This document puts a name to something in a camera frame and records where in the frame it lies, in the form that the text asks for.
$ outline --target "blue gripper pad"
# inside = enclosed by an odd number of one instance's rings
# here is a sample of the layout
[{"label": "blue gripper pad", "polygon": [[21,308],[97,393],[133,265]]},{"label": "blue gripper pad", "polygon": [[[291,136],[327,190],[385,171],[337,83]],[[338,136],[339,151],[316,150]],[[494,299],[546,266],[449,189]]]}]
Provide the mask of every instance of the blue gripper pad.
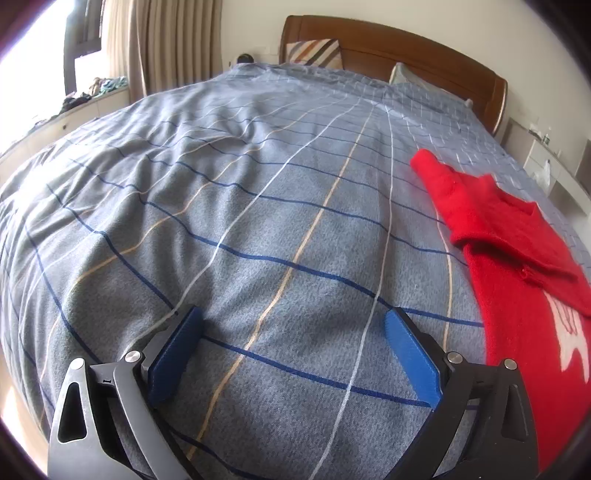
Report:
[{"label": "blue gripper pad", "polygon": [[193,307],[170,335],[150,368],[148,402],[155,407],[172,397],[203,334],[203,313]]},{"label": "blue gripper pad", "polygon": [[443,395],[437,368],[396,311],[386,313],[384,323],[386,340],[404,368],[418,399],[435,409]]}]

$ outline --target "striped pillow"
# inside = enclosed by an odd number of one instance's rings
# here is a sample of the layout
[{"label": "striped pillow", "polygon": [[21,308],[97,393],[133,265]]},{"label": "striped pillow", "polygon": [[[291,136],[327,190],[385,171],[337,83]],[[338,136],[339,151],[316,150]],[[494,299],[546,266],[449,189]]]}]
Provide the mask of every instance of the striped pillow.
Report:
[{"label": "striped pillow", "polygon": [[335,38],[299,41],[287,44],[287,61],[328,69],[343,69],[339,41]]}]

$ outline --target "bed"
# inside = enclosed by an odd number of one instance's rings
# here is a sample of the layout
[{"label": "bed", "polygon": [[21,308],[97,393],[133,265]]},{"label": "bed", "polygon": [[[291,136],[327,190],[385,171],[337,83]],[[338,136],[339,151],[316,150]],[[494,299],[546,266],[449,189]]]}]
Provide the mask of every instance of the bed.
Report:
[{"label": "bed", "polygon": [[[398,35],[404,49],[387,49]],[[580,239],[491,137],[503,79],[352,20],[289,17],[282,49],[314,36],[341,39],[346,70],[243,64],[152,95],[0,190],[2,349],[45,434],[73,358],[115,361],[193,303],[205,335],[160,413],[204,478],[384,478],[430,411],[385,312],[401,306],[444,350],[485,358],[465,260],[409,166],[422,147],[537,202],[589,277]],[[397,60],[475,110],[383,82]]]}]

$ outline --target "plastic bag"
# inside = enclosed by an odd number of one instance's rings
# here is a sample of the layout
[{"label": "plastic bag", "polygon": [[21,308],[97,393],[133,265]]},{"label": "plastic bag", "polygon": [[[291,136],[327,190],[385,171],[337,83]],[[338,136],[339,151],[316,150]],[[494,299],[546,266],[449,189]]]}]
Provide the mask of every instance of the plastic bag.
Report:
[{"label": "plastic bag", "polygon": [[550,160],[546,160],[544,168],[534,173],[534,180],[546,195],[550,192]]}]

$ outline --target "white pillow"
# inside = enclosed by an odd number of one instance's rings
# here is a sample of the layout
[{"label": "white pillow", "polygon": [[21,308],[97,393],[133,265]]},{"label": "white pillow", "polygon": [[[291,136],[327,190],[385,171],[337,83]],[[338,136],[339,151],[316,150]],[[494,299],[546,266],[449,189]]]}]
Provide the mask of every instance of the white pillow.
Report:
[{"label": "white pillow", "polygon": [[444,93],[445,95],[453,98],[455,101],[463,103],[466,108],[472,109],[472,106],[474,105],[474,102],[472,102],[471,99],[463,100],[459,98],[457,95],[454,95],[453,93],[450,93],[447,90],[436,87],[432,83],[423,80],[420,76],[411,72],[410,69],[404,63],[399,61],[396,65],[394,65],[394,68],[392,69],[389,83],[390,85],[396,85],[397,83],[407,82],[418,85],[419,87],[423,87],[425,90],[428,90],[429,92]]}]

